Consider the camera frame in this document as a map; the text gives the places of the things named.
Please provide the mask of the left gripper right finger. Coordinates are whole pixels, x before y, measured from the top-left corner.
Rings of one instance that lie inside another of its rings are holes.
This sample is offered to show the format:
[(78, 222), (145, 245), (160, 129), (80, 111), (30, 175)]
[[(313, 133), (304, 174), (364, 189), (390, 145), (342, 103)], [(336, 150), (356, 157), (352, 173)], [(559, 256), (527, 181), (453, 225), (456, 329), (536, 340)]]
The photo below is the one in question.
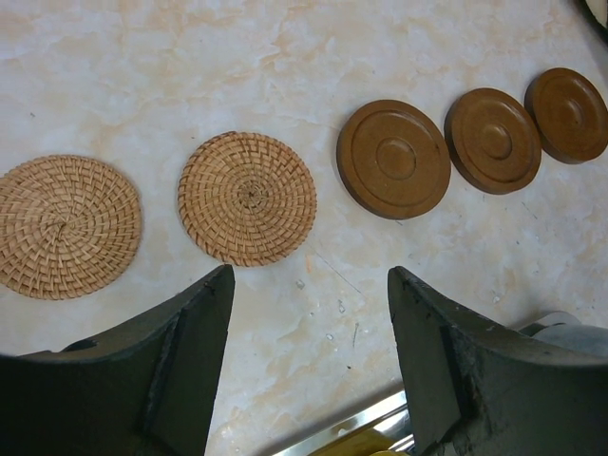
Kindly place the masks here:
[(419, 455), (603, 455), (607, 360), (509, 329), (405, 268), (389, 313)]

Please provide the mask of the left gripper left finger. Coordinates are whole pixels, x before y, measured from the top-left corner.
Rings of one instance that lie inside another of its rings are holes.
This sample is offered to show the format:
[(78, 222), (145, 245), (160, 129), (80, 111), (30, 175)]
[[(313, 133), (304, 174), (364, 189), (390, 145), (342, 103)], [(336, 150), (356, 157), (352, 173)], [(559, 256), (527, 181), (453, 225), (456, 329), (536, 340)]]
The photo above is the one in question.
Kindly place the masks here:
[(5, 455), (201, 455), (217, 396), (235, 275), (181, 293), (61, 351), (1, 358)]

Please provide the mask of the woven rattan coaster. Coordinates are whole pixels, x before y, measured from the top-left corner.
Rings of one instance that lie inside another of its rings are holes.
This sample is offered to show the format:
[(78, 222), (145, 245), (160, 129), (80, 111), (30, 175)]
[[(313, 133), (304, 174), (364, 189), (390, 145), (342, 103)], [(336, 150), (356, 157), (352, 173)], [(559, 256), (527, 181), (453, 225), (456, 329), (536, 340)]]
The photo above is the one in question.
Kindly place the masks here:
[(143, 211), (115, 167), (77, 155), (26, 161), (1, 179), (1, 282), (61, 300), (94, 293), (131, 264)]
[(275, 138), (229, 131), (202, 143), (182, 169), (181, 223), (209, 256), (256, 267), (294, 252), (314, 226), (314, 179)]

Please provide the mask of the dark wooden coaster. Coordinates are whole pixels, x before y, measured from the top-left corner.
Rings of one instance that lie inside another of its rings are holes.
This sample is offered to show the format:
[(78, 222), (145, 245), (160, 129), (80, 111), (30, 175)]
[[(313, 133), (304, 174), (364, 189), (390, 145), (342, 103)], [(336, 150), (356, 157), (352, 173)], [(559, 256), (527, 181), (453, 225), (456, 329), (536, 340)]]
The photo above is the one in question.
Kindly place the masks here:
[(446, 141), (411, 104), (360, 106), (341, 129), (336, 164), (351, 196), (384, 219), (412, 219), (438, 205), (451, 174)]
[(524, 106), (542, 148), (567, 164), (598, 158), (607, 148), (607, 106), (596, 87), (565, 67), (547, 69), (528, 86)]
[(444, 123), (450, 157), (476, 188), (505, 195), (527, 186), (540, 169), (542, 145), (531, 116), (507, 93), (482, 87), (450, 107)]

